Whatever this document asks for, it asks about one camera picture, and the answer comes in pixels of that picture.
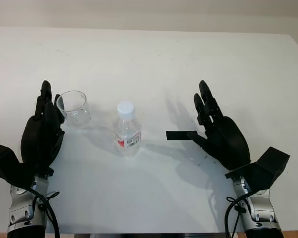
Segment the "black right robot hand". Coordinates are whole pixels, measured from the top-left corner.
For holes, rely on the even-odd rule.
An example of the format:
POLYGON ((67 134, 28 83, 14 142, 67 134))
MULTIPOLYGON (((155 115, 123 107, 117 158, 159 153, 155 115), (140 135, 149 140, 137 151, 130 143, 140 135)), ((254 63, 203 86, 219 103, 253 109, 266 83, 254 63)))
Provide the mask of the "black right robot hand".
POLYGON ((194 104, 206 138, 195 132, 187 133, 188 137, 229 171, 249 164, 248 144, 240 129, 230 117, 222 114, 205 81, 199 83, 199 89, 200 94, 194 95, 194 104))

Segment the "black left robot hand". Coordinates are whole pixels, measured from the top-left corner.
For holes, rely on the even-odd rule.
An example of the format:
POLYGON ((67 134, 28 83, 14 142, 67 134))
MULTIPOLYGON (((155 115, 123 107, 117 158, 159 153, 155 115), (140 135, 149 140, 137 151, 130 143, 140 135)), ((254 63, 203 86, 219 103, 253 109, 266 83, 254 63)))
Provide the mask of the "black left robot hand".
POLYGON ((65 118, 56 106, 59 97, 57 94, 53 100, 51 84, 43 81, 35 114, 27 121, 21 139, 23 162, 32 167, 34 173, 49 177, 54 173, 50 165, 60 151, 65 134, 61 129, 65 118))

